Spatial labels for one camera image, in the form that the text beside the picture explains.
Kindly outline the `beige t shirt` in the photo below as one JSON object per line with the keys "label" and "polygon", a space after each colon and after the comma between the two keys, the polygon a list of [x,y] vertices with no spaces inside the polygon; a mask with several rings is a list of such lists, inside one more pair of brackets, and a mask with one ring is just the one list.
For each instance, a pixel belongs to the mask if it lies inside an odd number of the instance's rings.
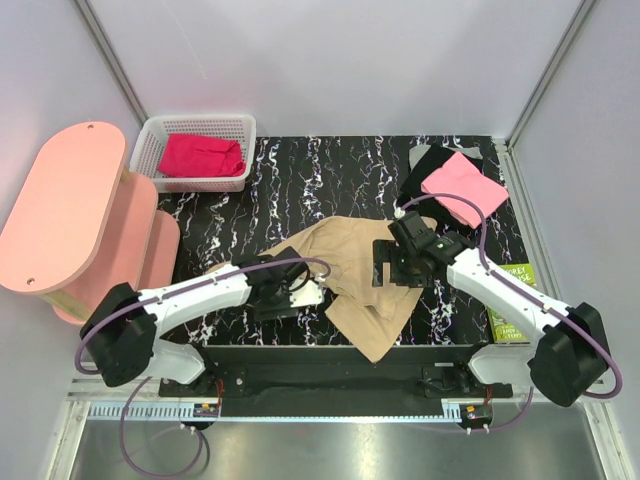
{"label": "beige t shirt", "polygon": [[391,283],[372,285],[373,242],[392,238],[388,225],[387,220],[331,216],[261,251],[276,255],[291,247],[330,265],[325,285],[335,298],[325,315],[372,363],[398,340],[423,293]]}

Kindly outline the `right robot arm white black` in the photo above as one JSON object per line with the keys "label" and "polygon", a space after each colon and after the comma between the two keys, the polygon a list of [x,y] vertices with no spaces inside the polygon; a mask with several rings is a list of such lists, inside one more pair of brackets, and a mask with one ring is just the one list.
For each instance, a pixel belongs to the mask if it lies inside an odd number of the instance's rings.
{"label": "right robot arm white black", "polygon": [[493,384],[520,385],[569,407],[609,370],[602,318],[591,305],[571,307],[535,290],[489,261],[462,235],[437,234],[415,211],[388,229],[391,239],[372,243],[373,286],[424,289],[441,277],[526,337],[514,345],[485,345],[459,366],[454,384],[463,395],[476,396]]}

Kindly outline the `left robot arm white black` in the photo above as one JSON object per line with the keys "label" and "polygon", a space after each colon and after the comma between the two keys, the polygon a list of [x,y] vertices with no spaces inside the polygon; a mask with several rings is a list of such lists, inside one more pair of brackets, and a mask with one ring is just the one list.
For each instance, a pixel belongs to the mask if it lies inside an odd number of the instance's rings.
{"label": "left robot arm white black", "polygon": [[113,287],[80,331],[74,362],[85,375],[119,387],[138,377],[182,384],[196,396],[215,386],[216,372],[190,344],[164,334],[206,314],[248,305],[260,318],[291,316],[324,299],[325,273],[311,271],[311,259],[254,257],[226,264],[191,280],[135,291]]}

